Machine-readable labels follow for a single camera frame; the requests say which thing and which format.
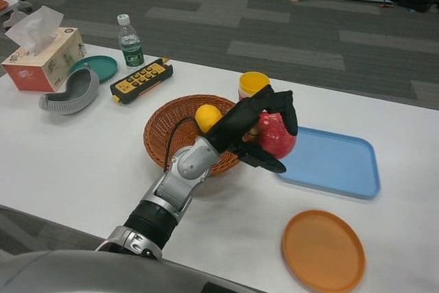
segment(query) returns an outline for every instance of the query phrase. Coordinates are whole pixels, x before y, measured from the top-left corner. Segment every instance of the orange plate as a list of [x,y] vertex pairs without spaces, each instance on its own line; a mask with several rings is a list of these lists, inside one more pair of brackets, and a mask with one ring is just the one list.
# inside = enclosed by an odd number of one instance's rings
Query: orange plate
[[294,274],[321,292],[349,292],[359,284],[366,257],[354,230],[324,211],[305,211],[289,221],[283,253]]

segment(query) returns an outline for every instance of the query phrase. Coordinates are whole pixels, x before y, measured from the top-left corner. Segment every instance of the robotic arm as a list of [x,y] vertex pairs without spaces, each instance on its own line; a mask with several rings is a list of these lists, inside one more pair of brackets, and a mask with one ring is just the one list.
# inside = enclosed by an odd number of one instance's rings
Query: robotic arm
[[189,206],[194,189],[229,150],[253,167],[283,173],[285,166],[259,145],[243,141],[264,110],[280,113],[291,135],[297,135],[291,91],[275,93],[270,85],[238,102],[193,146],[177,151],[171,166],[142,197],[123,226],[118,226],[97,250],[160,259],[162,249]]

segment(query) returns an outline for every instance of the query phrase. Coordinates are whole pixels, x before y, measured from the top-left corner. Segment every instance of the black cable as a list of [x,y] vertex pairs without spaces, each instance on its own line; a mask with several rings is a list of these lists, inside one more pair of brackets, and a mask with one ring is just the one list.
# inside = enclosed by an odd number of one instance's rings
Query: black cable
[[178,123],[176,123],[176,125],[174,126],[174,129],[172,130],[168,140],[167,140],[167,146],[166,146],[166,155],[165,155],[165,164],[163,166],[163,171],[166,173],[167,172],[167,161],[169,159],[169,153],[171,151],[171,143],[172,143],[172,139],[174,138],[174,134],[176,133],[177,129],[186,121],[192,120],[195,123],[195,126],[197,126],[198,132],[200,133],[200,135],[203,135],[203,132],[201,131],[200,127],[198,126],[197,121],[195,120],[194,117],[185,117],[183,119],[181,119]]

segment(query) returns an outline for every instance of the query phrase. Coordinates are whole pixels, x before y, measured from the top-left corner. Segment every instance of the tissue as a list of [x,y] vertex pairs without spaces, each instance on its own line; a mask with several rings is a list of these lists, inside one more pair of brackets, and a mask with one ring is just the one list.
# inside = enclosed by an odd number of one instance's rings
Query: tissue
[[24,47],[31,54],[39,54],[49,46],[56,37],[56,30],[61,24],[63,14],[46,6],[28,15],[5,33],[14,42]]

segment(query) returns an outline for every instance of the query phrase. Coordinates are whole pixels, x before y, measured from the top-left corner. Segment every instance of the gray bowl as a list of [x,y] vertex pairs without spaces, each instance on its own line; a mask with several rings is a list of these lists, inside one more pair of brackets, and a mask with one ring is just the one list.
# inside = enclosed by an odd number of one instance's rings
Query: gray bowl
[[93,70],[78,69],[67,80],[63,93],[44,94],[39,106],[44,111],[70,115],[88,106],[97,95],[99,77]]

